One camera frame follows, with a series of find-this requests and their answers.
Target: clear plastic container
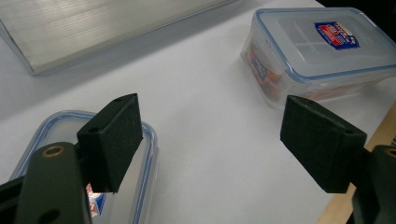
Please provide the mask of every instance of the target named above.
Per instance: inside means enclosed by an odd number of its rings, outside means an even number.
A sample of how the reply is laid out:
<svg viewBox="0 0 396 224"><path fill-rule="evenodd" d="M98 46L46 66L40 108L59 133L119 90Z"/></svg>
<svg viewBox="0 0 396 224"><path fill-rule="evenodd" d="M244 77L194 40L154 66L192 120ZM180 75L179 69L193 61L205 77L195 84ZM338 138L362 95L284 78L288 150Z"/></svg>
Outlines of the clear plastic container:
<svg viewBox="0 0 396 224"><path fill-rule="evenodd" d="M288 94L326 99L396 77L396 44L351 7L259 9L241 55L274 106Z"/></svg>
<svg viewBox="0 0 396 224"><path fill-rule="evenodd" d="M78 130L95 114L84 111L62 111L48 117L36 131L10 179L26 173L31 155L39 148L55 143L75 144ZM151 193L157 176L157 136L142 122L143 137L118 193L94 193L87 187L92 221L95 224L145 223L148 219Z"/></svg>

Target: screw hole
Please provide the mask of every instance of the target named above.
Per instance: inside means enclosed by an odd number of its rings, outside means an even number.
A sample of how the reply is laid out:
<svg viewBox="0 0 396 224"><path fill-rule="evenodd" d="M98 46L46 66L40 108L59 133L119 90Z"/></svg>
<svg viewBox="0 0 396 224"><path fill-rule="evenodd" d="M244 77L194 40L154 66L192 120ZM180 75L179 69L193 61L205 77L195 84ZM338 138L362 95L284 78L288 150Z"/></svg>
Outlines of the screw hole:
<svg viewBox="0 0 396 224"><path fill-rule="evenodd" d="M99 128L91 128L88 130L89 133L97 133L99 131Z"/></svg>
<svg viewBox="0 0 396 224"><path fill-rule="evenodd" d="M64 148L61 146L55 146L55 147L49 147L46 148L43 152L42 155L43 157L55 157L58 156L60 154L62 154L64 152Z"/></svg>
<svg viewBox="0 0 396 224"><path fill-rule="evenodd" d="M41 215L41 217L38 219L38 223L40 224L52 223L59 217L60 214L61 213L59 212L59 210L56 209L49 210L48 212Z"/></svg>

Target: food inside container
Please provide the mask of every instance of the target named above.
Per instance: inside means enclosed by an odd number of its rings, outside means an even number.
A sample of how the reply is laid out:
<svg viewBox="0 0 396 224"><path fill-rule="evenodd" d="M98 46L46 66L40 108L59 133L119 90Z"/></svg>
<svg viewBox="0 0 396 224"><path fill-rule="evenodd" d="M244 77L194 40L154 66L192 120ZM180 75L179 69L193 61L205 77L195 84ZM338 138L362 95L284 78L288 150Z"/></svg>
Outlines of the food inside container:
<svg viewBox="0 0 396 224"><path fill-rule="evenodd" d="M396 77L396 44L351 7L259 9L241 55L274 106L288 94L327 99Z"/></svg>

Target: blue container lid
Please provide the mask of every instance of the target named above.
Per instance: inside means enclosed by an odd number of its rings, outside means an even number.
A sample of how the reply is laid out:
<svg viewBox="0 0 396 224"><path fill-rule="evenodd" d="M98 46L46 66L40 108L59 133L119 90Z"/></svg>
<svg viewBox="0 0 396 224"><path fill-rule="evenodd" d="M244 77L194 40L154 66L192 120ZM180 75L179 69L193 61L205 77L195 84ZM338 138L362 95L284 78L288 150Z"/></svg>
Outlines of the blue container lid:
<svg viewBox="0 0 396 224"><path fill-rule="evenodd" d="M253 21L297 82L383 70L395 76L396 44L355 8L259 9Z"/></svg>
<svg viewBox="0 0 396 224"><path fill-rule="evenodd" d="M92 112L67 110L55 113L45 119L35 132L10 179L12 180L25 175L32 154L41 147L55 142L70 142L75 144L78 141L77 131L93 118L94 115L95 113ZM136 152L132 162L135 165L134 168L138 168L134 171L138 172L139 175L134 177L134 173L130 172L130 169L128 170L122 181L117 200L114 198L113 193L100 193L102 196L97 198L103 200L101 208L98 208L98 210L102 210L104 204L109 204L109 206L105 207L106 211L104 210L101 216L93 218L93 223L122 222L138 224L140 221L144 221L144 216L146 215L144 214L144 206L147 206L144 203L149 201L147 195L150 193L148 191L150 191L150 185L153 182L154 167L159 149L157 147L157 135L154 130L146 122L142 122L142 129L144 140L138 149L142 154L141 158L138 159L141 161L135 161L138 154ZM132 191L132 194L130 192L124 192L125 187L123 185L127 185L127 187L134 185L135 190L133 188L127 188L127 190ZM122 203L119 206L118 203L122 200L128 201L131 207L123 207L128 203ZM117 215L120 216L118 217L112 211L112 207L114 206L118 206L117 208L119 208Z"/></svg>

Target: white tabletop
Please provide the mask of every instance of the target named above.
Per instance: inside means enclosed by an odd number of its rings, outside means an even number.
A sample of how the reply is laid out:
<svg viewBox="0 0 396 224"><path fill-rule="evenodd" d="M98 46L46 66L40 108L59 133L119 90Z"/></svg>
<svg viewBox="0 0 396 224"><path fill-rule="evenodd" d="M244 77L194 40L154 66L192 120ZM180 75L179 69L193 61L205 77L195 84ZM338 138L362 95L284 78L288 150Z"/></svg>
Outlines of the white tabletop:
<svg viewBox="0 0 396 224"><path fill-rule="evenodd" d="M137 92L161 151L150 223L315 223L332 195L279 141L283 111L265 103L239 56L261 7L321 5L240 1L47 77L27 74L0 39L0 183L49 115L97 112ZM395 101L395 86L391 78L322 104L370 137Z"/></svg>

